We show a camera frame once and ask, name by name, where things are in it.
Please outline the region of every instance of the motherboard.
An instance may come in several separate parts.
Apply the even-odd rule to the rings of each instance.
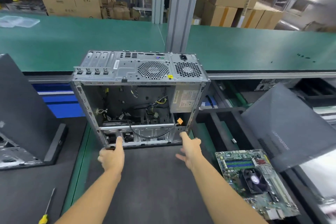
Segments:
[[[216,152],[227,183],[266,220],[300,212],[263,150]]]

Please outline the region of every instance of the screwdriver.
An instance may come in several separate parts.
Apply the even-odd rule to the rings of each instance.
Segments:
[[[50,205],[51,199],[53,198],[53,194],[55,192],[55,189],[56,188],[54,188],[52,190],[52,193],[51,193],[51,196],[50,196],[50,199],[49,199],[49,203],[48,203],[47,209],[45,210],[45,214],[40,219],[39,224],[46,224],[48,222],[48,209],[49,209],[49,205]]]

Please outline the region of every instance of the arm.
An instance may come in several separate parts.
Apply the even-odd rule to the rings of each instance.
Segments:
[[[124,167],[125,155],[122,143],[122,138],[118,137],[114,151],[103,149],[99,152],[98,160],[105,170],[104,173],[55,224],[103,222]]]
[[[267,222],[224,180],[216,169],[203,157],[201,140],[191,140],[186,132],[180,134],[181,151],[176,154],[192,171],[209,214],[215,224],[267,224]]]

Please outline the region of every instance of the finger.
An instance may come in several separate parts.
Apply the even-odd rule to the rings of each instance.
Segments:
[[[180,160],[183,160],[184,162],[187,161],[187,157],[186,156],[182,156],[180,154],[175,154],[175,157],[178,158],[178,159],[180,159]]]
[[[188,134],[186,132],[181,132],[180,137],[182,137],[183,142],[187,141],[187,140],[190,140],[190,138],[188,137]]]
[[[106,154],[106,149],[105,148],[103,148],[99,151],[100,156],[104,156],[105,154]]]
[[[117,141],[115,143],[115,149],[118,150],[118,149],[123,149],[123,139],[121,136],[118,136],[117,137]]]

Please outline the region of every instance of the cpu fan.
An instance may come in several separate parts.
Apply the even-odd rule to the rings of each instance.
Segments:
[[[251,194],[263,194],[268,192],[268,184],[260,171],[257,169],[244,169],[241,171],[247,186],[247,190]]]

